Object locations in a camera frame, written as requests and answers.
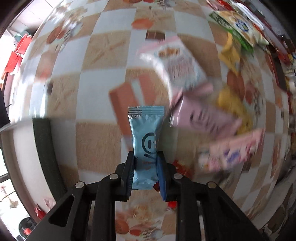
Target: blue snack packet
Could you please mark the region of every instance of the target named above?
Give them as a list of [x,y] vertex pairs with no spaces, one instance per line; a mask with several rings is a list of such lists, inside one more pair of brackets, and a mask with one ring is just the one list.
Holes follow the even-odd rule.
[[158,181],[156,146],[164,114],[164,106],[128,108],[128,119],[133,134],[133,151],[136,159],[133,190],[152,189]]

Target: table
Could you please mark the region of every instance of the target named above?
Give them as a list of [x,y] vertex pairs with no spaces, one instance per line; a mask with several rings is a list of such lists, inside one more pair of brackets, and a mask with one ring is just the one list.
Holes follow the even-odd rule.
[[[132,148],[127,107],[168,106],[161,80],[136,51],[145,42],[178,35],[209,79],[222,80],[249,108],[257,108],[254,127],[266,128],[257,154],[223,187],[253,218],[265,206],[283,162],[288,99],[261,49],[242,59],[239,77],[218,59],[227,32],[209,18],[211,11],[205,0],[63,1],[37,30],[24,56],[10,117],[67,119],[53,129],[66,150],[59,163],[62,175],[69,185],[98,181],[125,162]],[[69,19],[75,24],[67,35],[62,26],[69,26]],[[170,162],[188,161],[206,141],[164,124],[160,149]]]

